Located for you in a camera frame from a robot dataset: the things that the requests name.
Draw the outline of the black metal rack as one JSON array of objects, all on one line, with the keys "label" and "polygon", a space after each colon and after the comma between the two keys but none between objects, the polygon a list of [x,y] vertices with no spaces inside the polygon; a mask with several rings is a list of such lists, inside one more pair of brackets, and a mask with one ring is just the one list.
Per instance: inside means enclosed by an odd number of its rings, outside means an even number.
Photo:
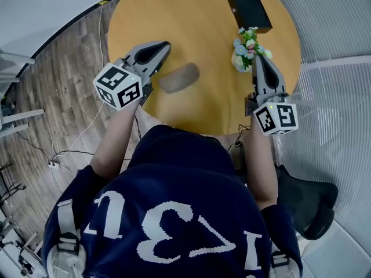
[{"label": "black metal rack", "polygon": [[18,191],[23,191],[27,187],[23,183],[14,181],[10,173],[12,163],[0,166],[0,206],[10,199]]}]

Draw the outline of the brown felt pouch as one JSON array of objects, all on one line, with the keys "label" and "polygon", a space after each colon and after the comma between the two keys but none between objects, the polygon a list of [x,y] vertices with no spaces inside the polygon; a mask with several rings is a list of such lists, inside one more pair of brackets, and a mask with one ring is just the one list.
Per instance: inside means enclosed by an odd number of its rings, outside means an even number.
[{"label": "brown felt pouch", "polygon": [[187,63],[161,78],[159,87],[167,94],[177,93],[195,83],[200,77],[200,70],[194,63]]}]

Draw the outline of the black rectangular box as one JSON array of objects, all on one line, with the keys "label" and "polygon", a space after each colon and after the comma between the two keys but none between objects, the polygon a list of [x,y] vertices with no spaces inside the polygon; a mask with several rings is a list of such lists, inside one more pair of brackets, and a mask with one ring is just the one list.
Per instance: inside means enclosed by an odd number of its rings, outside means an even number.
[{"label": "black rectangular box", "polygon": [[227,0],[239,28],[257,27],[256,32],[265,34],[272,24],[261,0]]}]

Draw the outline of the artificial flowers in white pot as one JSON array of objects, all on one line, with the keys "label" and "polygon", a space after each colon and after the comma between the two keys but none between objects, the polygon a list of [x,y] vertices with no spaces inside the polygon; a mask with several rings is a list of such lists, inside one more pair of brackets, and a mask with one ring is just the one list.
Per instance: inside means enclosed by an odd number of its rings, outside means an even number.
[{"label": "artificial flowers in white pot", "polygon": [[256,56],[266,56],[272,60],[270,50],[265,49],[257,40],[258,27],[241,27],[238,38],[234,40],[231,62],[238,72],[251,72],[253,59]]}]

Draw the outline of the person's navy printed shirt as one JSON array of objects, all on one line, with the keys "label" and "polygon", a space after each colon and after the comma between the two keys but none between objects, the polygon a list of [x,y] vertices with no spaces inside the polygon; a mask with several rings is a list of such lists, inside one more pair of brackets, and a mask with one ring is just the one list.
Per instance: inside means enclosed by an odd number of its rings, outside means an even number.
[{"label": "person's navy printed shirt", "polygon": [[301,278],[292,219],[259,209],[219,142],[155,126],[112,181],[77,173],[46,223],[49,278]]}]

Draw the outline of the black mesh office chair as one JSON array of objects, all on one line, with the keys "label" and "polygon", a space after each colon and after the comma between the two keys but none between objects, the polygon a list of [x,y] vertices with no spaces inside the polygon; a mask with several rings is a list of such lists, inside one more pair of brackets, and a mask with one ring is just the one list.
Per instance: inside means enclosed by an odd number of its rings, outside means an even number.
[{"label": "black mesh office chair", "polygon": [[284,206],[292,219],[292,229],[303,239],[318,240],[331,227],[339,190],[329,182],[306,181],[292,176],[284,165],[275,166],[278,181],[277,204]]}]

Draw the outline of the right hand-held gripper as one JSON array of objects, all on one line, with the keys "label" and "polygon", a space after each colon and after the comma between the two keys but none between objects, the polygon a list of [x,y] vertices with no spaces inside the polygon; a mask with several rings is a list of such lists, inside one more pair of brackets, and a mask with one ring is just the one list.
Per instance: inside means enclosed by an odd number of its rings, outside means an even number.
[{"label": "right hand-held gripper", "polygon": [[[277,136],[299,128],[297,108],[288,103],[285,81],[278,67],[266,56],[256,55],[252,62],[256,95],[245,98],[245,115],[252,116],[264,136]],[[268,92],[280,93],[263,97]]]}]

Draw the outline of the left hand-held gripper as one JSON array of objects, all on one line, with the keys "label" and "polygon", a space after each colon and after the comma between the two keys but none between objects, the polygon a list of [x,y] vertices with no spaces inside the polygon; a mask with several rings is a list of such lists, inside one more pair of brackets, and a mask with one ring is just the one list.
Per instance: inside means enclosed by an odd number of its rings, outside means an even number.
[{"label": "left hand-held gripper", "polygon": [[151,77],[170,55],[168,41],[135,46],[125,58],[108,63],[93,84],[102,101],[120,111],[138,101],[143,105],[153,91]]}]

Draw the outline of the person's left forearm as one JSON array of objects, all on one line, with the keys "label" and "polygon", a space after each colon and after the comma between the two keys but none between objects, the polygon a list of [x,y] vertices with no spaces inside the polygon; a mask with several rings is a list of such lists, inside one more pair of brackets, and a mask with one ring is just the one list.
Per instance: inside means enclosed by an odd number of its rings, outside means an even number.
[{"label": "person's left forearm", "polygon": [[108,181],[116,178],[121,170],[137,107],[138,104],[133,103],[113,114],[105,136],[90,161],[93,171]]}]

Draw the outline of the white desk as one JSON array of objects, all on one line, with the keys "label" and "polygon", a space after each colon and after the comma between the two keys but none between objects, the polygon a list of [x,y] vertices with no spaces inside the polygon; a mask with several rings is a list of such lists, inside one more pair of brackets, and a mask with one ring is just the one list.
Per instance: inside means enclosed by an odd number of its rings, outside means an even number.
[{"label": "white desk", "polygon": [[[5,53],[0,49],[0,66],[1,66],[1,61],[11,62],[12,64],[31,64],[31,65],[35,64],[35,59],[33,58],[22,56],[19,54]],[[0,68],[0,102],[5,97],[6,89],[10,88],[11,84],[20,82],[19,77],[15,77],[13,75],[1,74],[1,71],[2,70]],[[32,117],[42,115],[42,114],[44,114],[44,109],[21,112],[18,114],[12,114],[12,115],[3,117],[3,113],[0,109],[0,138],[9,136],[11,134],[20,132],[22,130],[26,130],[29,127],[28,123],[22,124],[20,126],[15,126],[13,128],[11,127],[6,128],[6,129],[3,129],[3,126],[9,125],[18,120],[32,118]]]}]

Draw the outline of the white counter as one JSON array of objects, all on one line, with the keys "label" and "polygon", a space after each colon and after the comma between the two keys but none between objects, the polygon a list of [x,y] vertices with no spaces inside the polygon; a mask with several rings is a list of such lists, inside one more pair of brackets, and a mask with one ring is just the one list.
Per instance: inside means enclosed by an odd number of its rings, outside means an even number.
[{"label": "white counter", "polygon": [[371,255],[336,221],[301,257],[303,278],[371,278]]}]

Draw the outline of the person's right forearm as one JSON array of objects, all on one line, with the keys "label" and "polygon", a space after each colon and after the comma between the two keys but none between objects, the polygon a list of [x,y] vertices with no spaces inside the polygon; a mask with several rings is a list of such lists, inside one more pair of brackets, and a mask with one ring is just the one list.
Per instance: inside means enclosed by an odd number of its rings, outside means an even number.
[{"label": "person's right forearm", "polygon": [[259,209],[277,204],[278,180],[272,157],[271,141],[264,136],[256,118],[250,120],[246,136],[248,187]]}]

